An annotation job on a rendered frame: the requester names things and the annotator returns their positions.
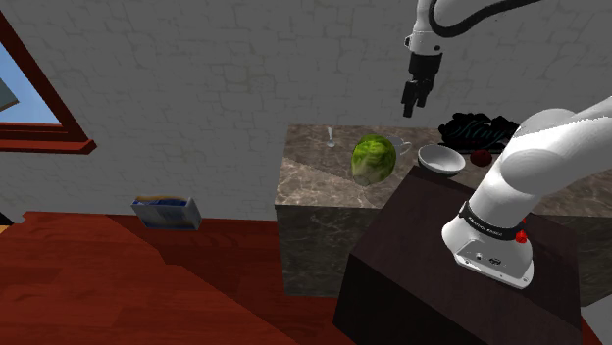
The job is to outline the white cup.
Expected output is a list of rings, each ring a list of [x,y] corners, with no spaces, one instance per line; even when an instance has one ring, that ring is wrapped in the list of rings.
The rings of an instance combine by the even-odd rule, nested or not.
[[[405,141],[401,137],[390,135],[390,136],[387,136],[386,139],[394,147],[397,158],[406,154],[412,148],[412,143],[409,141]]]

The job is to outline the black lumpy bag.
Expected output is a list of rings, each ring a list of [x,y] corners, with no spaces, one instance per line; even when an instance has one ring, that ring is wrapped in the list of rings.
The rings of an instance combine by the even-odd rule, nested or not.
[[[499,154],[519,128],[503,116],[493,119],[483,113],[455,113],[452,119],[438,127],[441,145],[462,154],[486,150]]]

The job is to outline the marble kitchen counter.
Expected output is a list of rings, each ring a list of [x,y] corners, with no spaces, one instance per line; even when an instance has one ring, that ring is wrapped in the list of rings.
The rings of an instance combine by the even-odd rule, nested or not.
[[[417,151],[438,143],[435,128],[292,124],[287,130],[275,208],[284,291],[336,297],[347,256],[401,180],[417,165]],[[372,187],[352,179],[350,158],[366,134],[398,136],[412,148],[393,174]],[[544,198],[535,213],[579,237],[581,304],[612,294],[612,170],[586,177]]]

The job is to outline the white bowl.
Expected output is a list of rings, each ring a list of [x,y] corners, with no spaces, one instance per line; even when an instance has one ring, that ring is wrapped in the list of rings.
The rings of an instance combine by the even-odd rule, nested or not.
[[[418,150],[418,162],[422,168],[446,177],[452,177],[466,167],[460,153],[438,144],[422,146]]]

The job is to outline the red framed window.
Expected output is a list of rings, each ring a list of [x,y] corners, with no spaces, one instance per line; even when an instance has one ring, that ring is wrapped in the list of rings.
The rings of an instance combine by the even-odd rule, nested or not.
[[[0,13],[0,152],[87,155],[95,148]]]

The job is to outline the blue and white box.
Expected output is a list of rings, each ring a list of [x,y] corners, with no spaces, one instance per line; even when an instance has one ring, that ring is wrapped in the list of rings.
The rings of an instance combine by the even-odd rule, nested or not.
[[[202,221],[190,197],[138,196],[130,206],[147,228],[197,230]]]

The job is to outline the dark brown robot stand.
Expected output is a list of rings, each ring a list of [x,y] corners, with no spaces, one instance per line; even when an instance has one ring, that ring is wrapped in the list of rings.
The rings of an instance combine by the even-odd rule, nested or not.
[[[472,189],[412,168],[348,257],[333,317],[356,345],[583,345],[573,229],[528,215],[533,282],[460,267],[441,237]]]

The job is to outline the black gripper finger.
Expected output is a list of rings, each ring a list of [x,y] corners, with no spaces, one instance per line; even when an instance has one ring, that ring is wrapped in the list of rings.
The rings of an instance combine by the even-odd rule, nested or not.
[[[406,81],[401,98],[401,104],[403,105],[403,117],[411,118],[413,116],[413,110],[417,100],[418,82],[416,80]]]
[[[427,99],[430,92],[433,90],[434,82],[431,79],[424,78],[417,81],[417,97],[416,106],[424,108],[427,104]]]

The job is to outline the green lettuce head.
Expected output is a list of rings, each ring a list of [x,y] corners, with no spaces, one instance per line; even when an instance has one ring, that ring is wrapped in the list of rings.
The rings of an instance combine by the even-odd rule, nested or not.
[[[353,180],[361,186],[382,182],[392,174],[395,162],[396,151],[387,138],[377,134],[364,135],[351,156]]]

